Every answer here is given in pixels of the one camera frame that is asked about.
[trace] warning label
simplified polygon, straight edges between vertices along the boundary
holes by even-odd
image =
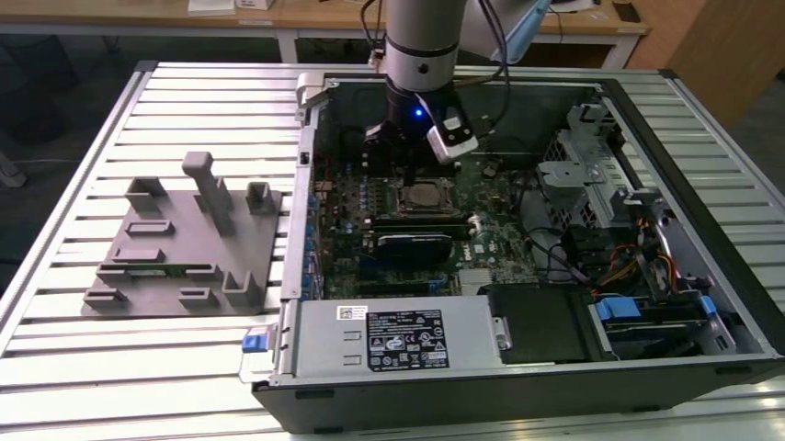
[[[450,367],[442,311],[367,312],[366,326],[374,372]]]

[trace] aluminum extrusion table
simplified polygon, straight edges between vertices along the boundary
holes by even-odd
[[[278,319],[299,142],[302,72],[363,66],[148,63],[98,134],[19,274],[0,301],[3,439],[315,439],[280,431],[240,383],[239,342]],[[483,74],[486,68],[461,68]],[[777,304],[785,307],[785,200],[678,80],[657,72],[513,70],[620,81]],[[187,151],[208,150],[230,188],[263,177],[284,194],[266,307],[255,317],[92,320],[83,291],[110,249],[130,179],[192,185]],[[638,170],[644,165],[634,158]],[[642,172],[642,182],[653,185]],[[331,439],[781,439],[785,378],[720,390],[669,411],[346,434]]]

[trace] floor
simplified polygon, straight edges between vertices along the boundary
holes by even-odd
[[[65,121],[67,132],[55,141],[20,146],[0,131],[1,150],[13,161],[59,160],[20,164],[28,176],[21,188],[0,186],[0,293],[8,284],[37,232],[44,225],[63,189],[128,80],[139,60],[199,62],[279,62],[278,43],[271,39],[159,39],[123,38],[119,51],[107,51],[98,37],[64,37],[80,83],[53,95]],[[363,42],[347,46],[342,41],[300,40],[302,62],[365,62]],[[475,59],[459,59],[475,62]],[[0,85],[12,69],[0,53]],[[732,128],[732,136],[748,151],[777,187],[785,191],[785,82],[774,81],[750,108],[745,119]]]

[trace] metal bracket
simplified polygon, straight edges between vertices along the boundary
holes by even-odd
[[[338,84],[324,84],[323,72],[306,72],[296,77],[296,115],[295,118],[303,126],[307,125],[308,110],[327,100],[327,89]]]

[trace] white table leg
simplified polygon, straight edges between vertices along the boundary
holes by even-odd
[[[609,56],[602,63],[602,69],[625,69],[629,57],[636,50],[640,35],[625,35],[618,37],[616,45],[612,47]]]
[[[275,35],[279,39],[280,62],[296,63],[296,30],[276,29]]]

